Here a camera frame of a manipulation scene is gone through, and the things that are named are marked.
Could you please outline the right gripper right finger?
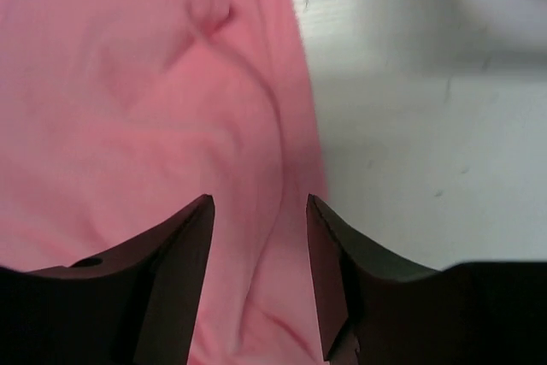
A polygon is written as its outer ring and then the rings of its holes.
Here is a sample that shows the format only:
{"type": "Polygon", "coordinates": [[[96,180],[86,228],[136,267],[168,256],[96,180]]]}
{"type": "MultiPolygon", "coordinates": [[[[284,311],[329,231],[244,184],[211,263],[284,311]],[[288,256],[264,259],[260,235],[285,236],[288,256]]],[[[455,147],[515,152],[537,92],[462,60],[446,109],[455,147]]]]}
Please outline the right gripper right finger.
{"type": "Polygon", "coordinates": [[[358,232],[315,195],[306,211],[326,362],[545,363],[544,262],[435,270],[358,232]]]}

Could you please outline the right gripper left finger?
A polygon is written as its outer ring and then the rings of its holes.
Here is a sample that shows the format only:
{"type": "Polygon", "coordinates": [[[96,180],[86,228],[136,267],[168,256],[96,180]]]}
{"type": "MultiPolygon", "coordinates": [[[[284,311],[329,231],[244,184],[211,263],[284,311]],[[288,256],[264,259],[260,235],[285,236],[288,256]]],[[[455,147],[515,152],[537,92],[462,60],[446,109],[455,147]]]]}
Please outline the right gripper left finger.
{"type": "Polygon", "coordinates": [[[186,363],[213,225],[203,195],[72,266],[2,268],[2,363],[186,363]]]}

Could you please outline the pink t shirt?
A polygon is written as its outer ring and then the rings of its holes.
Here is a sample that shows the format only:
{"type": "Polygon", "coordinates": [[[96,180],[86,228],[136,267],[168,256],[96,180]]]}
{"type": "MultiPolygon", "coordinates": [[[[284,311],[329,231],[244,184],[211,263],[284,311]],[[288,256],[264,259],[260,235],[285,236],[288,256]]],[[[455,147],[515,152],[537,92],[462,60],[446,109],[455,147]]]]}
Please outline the pink t shirt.
{"type": "Polygon", "coordinates": [[[292,0],[1,0],[1,262],[69,265],[215,200],[189,361],[319,364],[325,190],[292,0]]]}

